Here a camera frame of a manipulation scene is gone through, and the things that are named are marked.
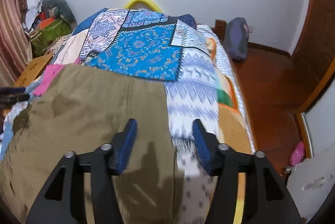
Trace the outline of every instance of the metal bolt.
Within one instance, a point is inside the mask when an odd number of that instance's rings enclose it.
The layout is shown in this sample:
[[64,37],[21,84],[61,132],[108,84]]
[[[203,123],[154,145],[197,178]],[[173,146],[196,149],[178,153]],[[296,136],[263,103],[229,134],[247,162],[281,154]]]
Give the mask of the metal bolt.
[[292,171],[292,167],[291,167],[291,166],[286,166],[286,167],[284,167],[284,173],[285,173],[285,174],[290,174],[291,171]]
[[68,151],[67,153],[65,153],[64,156],[65,156],[66,158],[71,158],[71,157],[74,156],[74,151],[70,150],[70,151]]
[[262,151],[259,151],[259,150],[255,152],[255,155],[258,158],[264,158],[265,157],[265,153],[262,152]]
[[106,143],[101,145],[100,147],[102,150],[110,150],[112,148],[112,145],[110,143]]
[[229,146],[227,144],[219,144],[217,147],[219,150],[229,150]]

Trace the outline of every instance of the curtain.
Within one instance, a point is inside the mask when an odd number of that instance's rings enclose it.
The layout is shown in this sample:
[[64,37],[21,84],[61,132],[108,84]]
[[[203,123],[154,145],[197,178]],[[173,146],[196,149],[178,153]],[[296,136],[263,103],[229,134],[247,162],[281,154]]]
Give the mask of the curtain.
[[0,86],[12,86],[31,61],[22,23],[27,0],[0,0]]

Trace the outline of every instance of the pile of items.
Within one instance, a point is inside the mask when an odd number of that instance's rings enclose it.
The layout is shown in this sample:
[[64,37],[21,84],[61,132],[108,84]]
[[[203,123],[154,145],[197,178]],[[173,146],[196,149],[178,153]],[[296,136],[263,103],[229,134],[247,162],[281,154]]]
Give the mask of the pile of items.
[[40,57],[77,26],[65,0],[41,0],[26,14],[25,33],[31,43],[33,57]]

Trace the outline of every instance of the quilt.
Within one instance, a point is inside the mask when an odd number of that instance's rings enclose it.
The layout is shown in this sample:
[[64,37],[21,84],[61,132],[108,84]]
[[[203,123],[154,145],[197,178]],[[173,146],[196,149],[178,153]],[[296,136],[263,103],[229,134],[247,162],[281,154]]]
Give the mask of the quilt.
[[[194,119],[200,119],[221,143],[245,153],[255,151],[241,91],[229,58],[210,27],[196,25],[190,15],[172,17],[147,10],[104,8],[77,26],[54,52],[51,63],[66,65],[78,57],[83,66],[163,82],[178,170],[185,174],[175,223],[204,223],[216,178],[208,176],[197,159]],[[13,137],[14,118],[27,104],[14,106],[9,114],[1,158]],[[240,209],[244,179],[241,175]]]

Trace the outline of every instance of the gray bag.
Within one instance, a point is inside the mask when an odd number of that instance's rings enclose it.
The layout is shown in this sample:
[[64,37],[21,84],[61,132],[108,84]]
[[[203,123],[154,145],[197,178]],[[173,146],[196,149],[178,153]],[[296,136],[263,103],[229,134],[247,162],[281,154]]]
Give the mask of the gray bag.
[[59,14],[61,15],[61,18],[64,19],[66,22],[71,24],[76,21],[70,7],[68,6],[65,0],[43,0],[42,1],[42,12],[51,10],[54,7],[59,9]]
[[233,60],[244,60],[247,57],[249,32],[243,17],[234,18],[226,26],[223,46]]

